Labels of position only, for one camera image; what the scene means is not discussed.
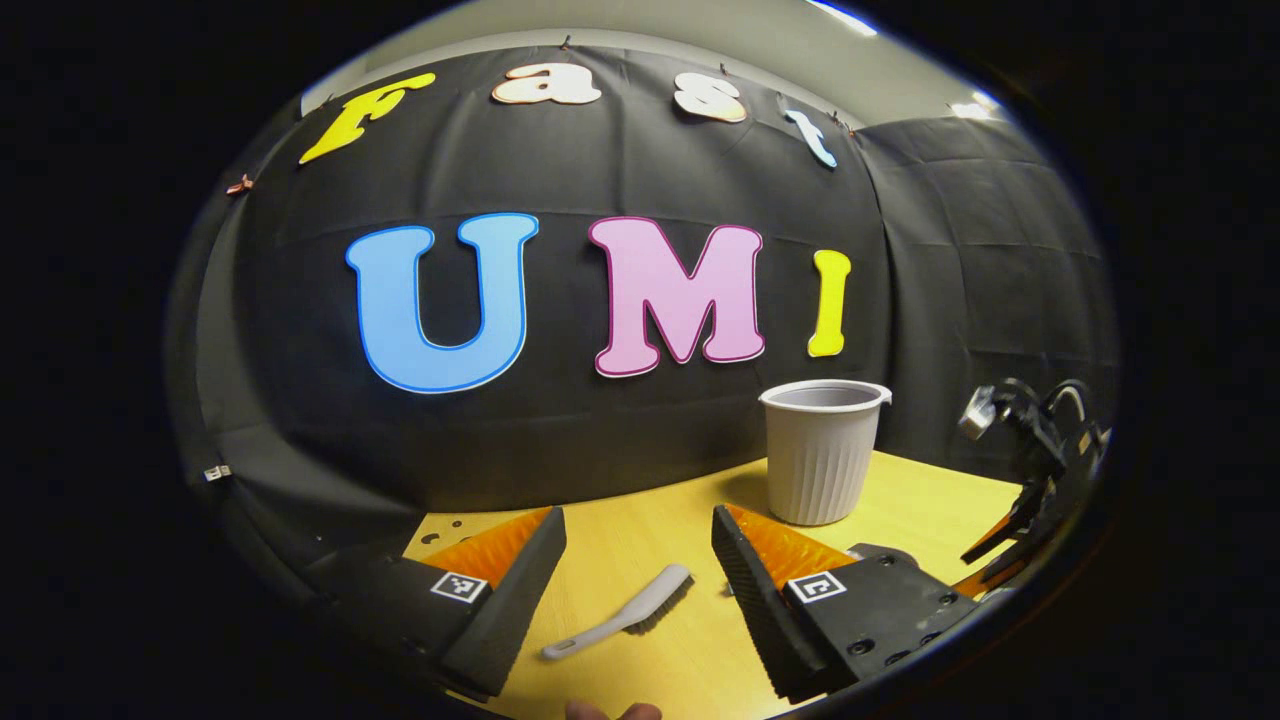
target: letter i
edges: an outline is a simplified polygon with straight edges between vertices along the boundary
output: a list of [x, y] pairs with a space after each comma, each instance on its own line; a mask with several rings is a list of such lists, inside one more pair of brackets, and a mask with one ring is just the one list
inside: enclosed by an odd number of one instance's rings
[[809, 356], [840, 355], [845, 348], [845, 336], [840, 324], [845, 314], [845, 275], [852, 265], [842, 252], [819, 250], [813, 254], [813, 264], [820, 279], [818, 295], [818, 328], [809, 338]]

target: wooden table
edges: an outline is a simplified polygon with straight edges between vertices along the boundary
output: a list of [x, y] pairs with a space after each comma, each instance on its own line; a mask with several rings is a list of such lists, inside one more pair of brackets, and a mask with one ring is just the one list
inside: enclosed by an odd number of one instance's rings
[[[563, 719], [568, 698], [595, 703], [611, 717], [632, 702], [650, 702], [668, 720], [749, 720], [796, 707], [773, 694], [737, 602], [724, 594], [727, 582], [710, 544], [716, 505], [732, 502], [768, 515], [765, 468], [758, 460], [657, 489], [564, 505], [564, 555], [502, 694], [481, 707], [556, 720]], [[859, 542], [902, 550], [950, 584], [1010, 544], [973, 566], [960, 561], [1009, 511], [1018, 489], [877, 452], [852, 514], [829, 525], [792, 527], [838, 550]], [[404, 556], [421, 560], [524, 512], [429, 514]], [[440, 537], [422, 544], [428, 533]], [[544, 646], [611, 618], [671, 562], [686, 565], [695, 584], [652, 632], [618, 633], [554, 662], [539, 656]]]

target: pink letter m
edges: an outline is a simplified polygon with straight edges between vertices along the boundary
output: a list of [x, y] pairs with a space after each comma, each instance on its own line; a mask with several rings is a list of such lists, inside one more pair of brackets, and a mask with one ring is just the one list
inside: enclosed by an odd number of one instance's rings
[[658, 223], [648, 218], [605, 218], [588, 234], [604, 249], [609, 263], [609, 346], [595, 356], [602, 375], [625, 378], [658, 366], [658, 348], [645, 337], [646, 309], [680, 364], [692, 357], [713, 309], [712, 337], [703, 356], [736, 363], [764, 352], [764, 337], [755, 325], [760, 233], [717, 227], [692, 274], [685, 272]]

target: white plastic cup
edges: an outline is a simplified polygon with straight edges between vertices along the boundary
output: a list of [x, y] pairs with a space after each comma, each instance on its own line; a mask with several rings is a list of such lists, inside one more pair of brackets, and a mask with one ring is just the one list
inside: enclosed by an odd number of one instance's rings
[[826, 525], [852, 512], [876, 445], [887, 387], [801, 380], [764, 391], [769, 510], [796, 525]]

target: brush bristles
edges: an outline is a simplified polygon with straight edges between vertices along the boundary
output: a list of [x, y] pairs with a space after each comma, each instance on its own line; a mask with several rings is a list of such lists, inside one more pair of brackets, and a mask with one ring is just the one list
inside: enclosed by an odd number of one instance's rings
[[648, 633], [649, 630], [653, 629], [654, 625], [658, 624], [658, 620], [662, 620], [663, 616], [671, 612], [671, 609], [675, 607], [676, 603], [680, 602], [689, 593], [689, 588], [691, 587], [694, 587], [692, 575], [685, 578], [685, 582], [680, 583], [680, 587], [676, 588], [676, 592], [667, 596], [667, 600], [664, 600], [662, 605], [658, 606], [658, 610], [650, 612], [649, 616], [645, 618], [644, 620], [640, 620], [639, 623], [632, 623], [631, 625], [627, 625], [626, 628], [622, 629], [627, 633], [631, 633], [632, 635], [643, 635]]

